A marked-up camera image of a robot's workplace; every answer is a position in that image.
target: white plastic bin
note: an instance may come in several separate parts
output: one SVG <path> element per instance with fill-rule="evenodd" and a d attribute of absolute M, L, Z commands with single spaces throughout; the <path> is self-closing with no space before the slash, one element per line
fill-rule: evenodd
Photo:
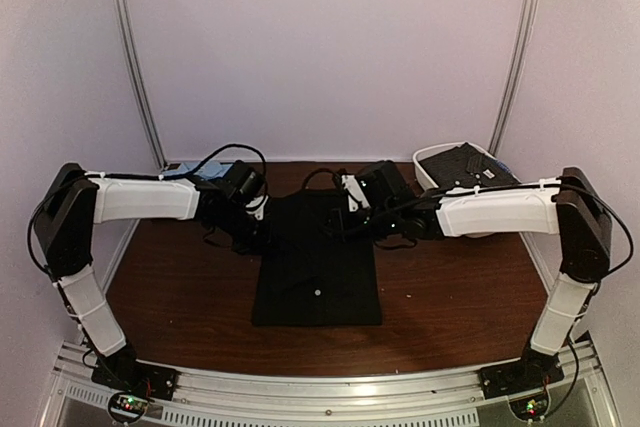
<path fill-rule="evenodd" d="M 424 160 L 428 157 L 433 157 L 436 154 L 453 149 L 454 147 L 459 147 L 465 143 L 468 143 L 471 147 L 478 150 L 478 152 L 482 152 L 492 159 L 495 159 L 493 155 L 484 150 L 482 147 L 476 144 L 472 144 L 471 142 L 450 142 L 448 144 L 434 145 L 433 147 L 427 147 L 426 149 L 418 150 L 413 154 L 413 165 L 416 170 L 416 180 L 420 184 L 420 187 L 422 187 L 424 190 L 435 189 L 438 187 L 438 184 L 436 184 L 436 182 L 431 178 L 427 171 L 424 170 L 424 168 L 420 165 L 421 160 Z"/>

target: white wall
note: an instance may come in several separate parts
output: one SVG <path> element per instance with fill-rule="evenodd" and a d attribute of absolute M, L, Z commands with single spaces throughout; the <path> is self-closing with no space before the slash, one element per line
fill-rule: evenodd
<path fill-rule="evenodd" d="M 112 0 L 0 0 L 0 12 L 0 423 L 28 426 L 61 341 L 75 331 L 28 259 L 32 209 L 65 161 L 115 171 L 153 165 Z M 100 276 L 127 226 L 96 229 Z"/>
<path fill-rule="evenodd" d="M 169 159 L 407 160 L 486 145 L 522 0 L 129 0 Z"/>
<path fill-rule="evenodd" d="M 640 241 L 640 0 L 540 0 L 524 76 L 500 150 L 524 179 L 583 168 Z M 557 272 L 559 244 L 538 237 Z M 620 231 L 614 259 L 626 255 Z M 586 323 L 624 425 L 640 398 L 640 262 L 608 279 Z"/>

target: brown wooden surface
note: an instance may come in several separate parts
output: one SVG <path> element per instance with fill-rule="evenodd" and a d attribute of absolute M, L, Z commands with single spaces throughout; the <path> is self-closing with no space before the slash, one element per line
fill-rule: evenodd
<path fill-rule="evenodd" d="M 269 165 L 274 196 L 336 164 Z M 357 166 L 341 165 L 353 170 Z M 407 179 L 412 167 L 402 166 Z M 312 185 L 322 186 L 322 179 Z M 376 250 L 378 327 L 253 327 L 260 258 L 202 242 L 194 222 L 140 223 L 108 293 L 140 358 L 269 375 L 417 372 L 517 357 L 546 294 L 516 234 Z"/>

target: black object in basket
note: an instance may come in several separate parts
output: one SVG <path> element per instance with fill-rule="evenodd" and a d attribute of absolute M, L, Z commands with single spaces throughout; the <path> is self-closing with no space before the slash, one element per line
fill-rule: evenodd
<path fill-rule="evenodd" d="M 468 143 L 422 159 L 420 165 L 444 189 L 520 183 L 503 165 Z"/>

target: black cable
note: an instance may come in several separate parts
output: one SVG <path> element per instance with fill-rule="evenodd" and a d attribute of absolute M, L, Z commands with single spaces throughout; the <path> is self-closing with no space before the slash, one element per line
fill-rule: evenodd
<path fill-rule="evenodd" d="M 336 172 L 326 167 L 316 169 L 305 177 L 305 179 L 302 181 L 302 187 L 300 187 L 300 190 L 306 190 L 309 187 L 309 182 L 311 182 L 311 179 L 313 179 L 318 174 L 330 174 L 333 180 L 333 185 L 340 191 L 346 192 L 349 198 L 353 200 L 358 205 L 358 207 L 362 208 L 362 201 L 357 199 L 349 189 L 345 188 L 342 185 L 342 175 L 346 175 L 346 171 L 344 171 L 344 174 L 341 174 L 340 172 Z"/>
<path fill-rule="evenodd" d="M 111 420 L 119 423 L 119 424 L 123 424 L 123 425 L 130 425 L 130 424 L 134 424 L 137 421 L 139 421 L 144 414 L 147 413 L 147 409 L 137 413 L 134 417 L 127 417 L 124 416 L 122 414 L 117 414 L 115 412 L 112 412 L 112 408 L 115 407 L 116 404 L 116 399 L 122 395 L 126 395 L 129 397 L 138 397 L 137 395 L 134 395 L 131 392 L 128 391 L 120 391 L 120 392 L 116 392 L 115 394 L 113 394 L 111 397 L 109 397 L 109 400 L 107 401 L 107 413 L 109 414 L 109 417 L 111 417 Z"/>
<path fill-rule="evenodd" d="M 567 390 L 567 393 L 564 395 L 562 400 L 558 402 L 558 404 L 553 408 L 553 410 L 545 413 L 542 416 L 543 421 L 546 421 L 549 417 L 551 417 L 552 415 L 555 415 L 555 413 L 560 410 L 560 408 L 564 405 L 564 403 L 567 401 L 567 399 L 571 395 L 571 392 L 573 392 L 573 389 L 575 388 L 576 383 L 578 382 L 578 376 L 580 375 L 580 360 L 578 359 L 578 354 L 576 353 L 576 349 L 573 346 L 573 342 L 571 342 L 571 339 L 568 336 L 567 336 L 567 344 L 569 346 L 569 350 L 571 350 L 571 353 L 573 354 L 573 358 L 576 361 L 576 372 L 575 374 L 573 374 L 573 380 L 571 381 L 571 385 L 569 386 L 569 390 Z"/>
<path fill-rule="evenodd" d="M 95 365 L 89 365 L 87 364 L 87 357 L 89 356 L 89 354 L 91 354 L 93 351 L 91 349 L 87 350 L 84 354 L 82 354 L 82 364 L 85 367 L 89 367 L 90 369 L 95 370 L 96 366 Z"/>
<path fill-rule="evenodd" d="M 251 147 L 250 145 L 246 145 L 246 144 L 226 144 L 226 145 L 223 145 L 219 149 L 216 149 L 213 152 L 211 152 L 209 155 L 207 155 L 193 169 L 191 169 L 191 170 L 189 170 L 187 172 L 184 172 L 182 174 L 166 175 L 166 176 L 164 176 L 164 179 L 165 180 L 186 179 L 188 176 L 196 174 L 200 169 L 202 169 L 202 167 L 207 165 L 207 162 L 209 162 L 211 159 L 213 159 L 216 155 L 224 152 L 225 150 L 229 150 L 229 149 L 244 149 L 244 150 L 248 150 L 248 151 L 253 152 L 254 154 L 256 154 L 258 157 L 260 157 L 260 161 L 262 162 L 262 176 L 266 180 L 266 178 L 267 178 L 267 159 L 265 159 L 264 155 L 262 155 L 262 152 L 260 152 L 258 149 L 256 149 L 255 147 Z"/>

